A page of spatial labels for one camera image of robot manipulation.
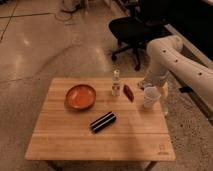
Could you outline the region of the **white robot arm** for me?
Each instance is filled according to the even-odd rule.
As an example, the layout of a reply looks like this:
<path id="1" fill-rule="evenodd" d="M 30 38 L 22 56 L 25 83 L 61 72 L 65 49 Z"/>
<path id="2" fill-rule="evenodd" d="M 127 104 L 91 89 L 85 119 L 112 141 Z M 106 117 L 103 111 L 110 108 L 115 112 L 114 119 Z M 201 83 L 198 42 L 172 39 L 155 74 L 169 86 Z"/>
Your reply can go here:
<path id="1" fill-rule="evenodd" d="M 176 35 L 151 40 L 146 49 L 150 64 L 145 81 L 163 86 L 168 72 L 171 72 L 213 107 L 213 69 L 182 55 L 182 48 L 183 42 Z"/>

